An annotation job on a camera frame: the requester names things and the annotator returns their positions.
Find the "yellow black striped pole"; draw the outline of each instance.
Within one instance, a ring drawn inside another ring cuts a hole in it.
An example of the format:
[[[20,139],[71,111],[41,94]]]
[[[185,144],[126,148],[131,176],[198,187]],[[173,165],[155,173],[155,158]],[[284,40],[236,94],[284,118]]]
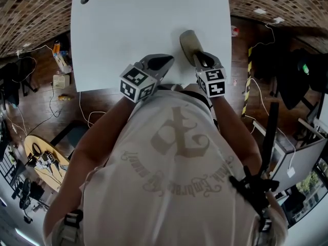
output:
[[[252,59],[251,59],[252,49],[253,49],[253,47],[250,47],[249,50],[248,50],[248,78],[247,78],[247,81],[246,81],[245,100],[244,100],[244,106],[242,108],[241,117],[245,117],[248,97],[250,96],[251,69],[252,69]]]

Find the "white t-shirt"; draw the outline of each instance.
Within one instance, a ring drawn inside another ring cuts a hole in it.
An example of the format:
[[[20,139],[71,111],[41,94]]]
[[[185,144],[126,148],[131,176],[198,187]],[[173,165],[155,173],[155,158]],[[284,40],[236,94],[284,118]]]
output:
[[[243,179],[242,164],[206,105],[158,91],[133,112],[108,163],[86,183],[84,243],[255,245],[258,214],[230,175]],[[270,215],[268,244],[281,245],[286,224]]]

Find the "round wooden table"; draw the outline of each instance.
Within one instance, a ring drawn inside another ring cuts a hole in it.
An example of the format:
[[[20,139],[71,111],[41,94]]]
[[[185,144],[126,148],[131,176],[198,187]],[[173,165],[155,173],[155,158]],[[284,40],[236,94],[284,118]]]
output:
[[[69,164],[69,161],[65,158],[65,156],[63,156],[54,146],[52,146],[49,142],[47,142],[43,138],[36,135],[28,135],[25,138],[24,148],[25,148],[26,156],[29,156],[30,153],[33,154],[33,149],[32,149],[33,143],[37,144],[40,147],[41,153],[45,151],[51,152],[54,155],[54,157],[58,159],[60,165],[67,166]],[[42,170],[39,170],[37,168],[34,169],[46,184],[48,184],[55,191],[59,191],[60,186],[63,183],[63,179],[66,171],[61,168],[59,168],[58,171],[55,165],[51,165],[50,167],[53,172],[53,175],[51,175],[51,173],[47,169],[42,169]]]

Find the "wooden floor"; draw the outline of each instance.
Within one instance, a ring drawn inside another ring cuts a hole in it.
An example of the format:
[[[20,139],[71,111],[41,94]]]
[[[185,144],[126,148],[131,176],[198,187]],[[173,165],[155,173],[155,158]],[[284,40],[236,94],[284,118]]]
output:
[[[272,42],[273,37],[271,30],[267,29],[263,25],[258,25],[246,20],[233,18],[232,25],[237,26],[240,29],[240,33],[237,37],[232,38],[232,71],[231,71],[231,84],[229,86],[230,94],[226,96],[228,102],[238,115],[241,115],[244,96],[243,91],[247,79],[247,67],[248,67],[248,48],[255,45],[257,42]],[[291,40],[288,46],[291,49],[305,47],[308,51],[313,52],[307,48],[304,44]],[[32,74],[31,84],[38,88],[38,92],[29,92],[26,97],[22,96],[20,90],[20,103],[19,108],[23,114],[25,127],[27,133],[30,132],[35,126],[37,126],[43,120],[52,116],[52,112],[49,108],[49,101],[53,96],[53,91],[50,82],[52,77],[56,74],[58,66],[52,57],[52,53],[48,48],[43,48],[32,53],[32,56],[37,60],[37,67]],[[55,89],[54,97],[51,101],[51,108],[55,112],[61,110],[59,117],[52,117],[48,121],[37,127],[33,134],[39,135],[44,139],[51,141],[68,123],[73,120],[83,120],[83,116],[79,107],[79,94],[76,92],[74,78],[72,76],[71,85],[63,90]],[[278,126],[287,135],[291,135],[297,128],[297,118],[305,118],[309,110],[306,106],[300,103],[293,110],[287,110],[284,106],[281,98],[273,98],[269,96],[270,86],[262,81],[258,81],[262,91],[263,101],[268,109],[270,102],[279,101],[279,122]],[[69,95],[72,100],[60,101],[58,96],[61,94]],[[319,100],[320,94],[309,90],[307,93],[307,99],[311,103],[315,103]],[[95,90],[90,92],[83,92],[81,94],[81,107],[83,109],[85,117],[88,119],[90,112],[92,111],[108,111],[115,103],[122,98],[120,92],[116,89]],[[21,115],[18,109],[7,105],[8,117],[20,127],[24,127]],[[255,86],[254,82],[251,83],[251,91],[249,103],[247,106],[247,115],[252,116],[259,120],[260,123],[266,125],[267,114],[261,105],[260,94]],[[93,114],[90,121],[95,122],[101,114]],[[243,121],[252,130],[252,120],[244,118]],[[24,157],[23,140],[25,134],[22,130],[18,129],[15,133],[10,127],[11,135],[14,141],[19,146],[19,152]],[[63,155],[69,155],[72,151],[72,147],[64,139],[58,144],[58,149]]]

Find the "brick ceiling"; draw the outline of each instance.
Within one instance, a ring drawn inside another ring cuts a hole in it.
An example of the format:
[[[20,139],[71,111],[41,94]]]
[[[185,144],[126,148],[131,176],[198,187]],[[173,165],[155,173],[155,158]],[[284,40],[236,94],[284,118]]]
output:
[[[280,16],[289,27],[321,52],[328,52],[328,0],[229,0],[233,15],[263,22]],[[15,54],[70,29],[72,0],[0,0],[0,57]],[[254,9],[264,9],[259,15]]]

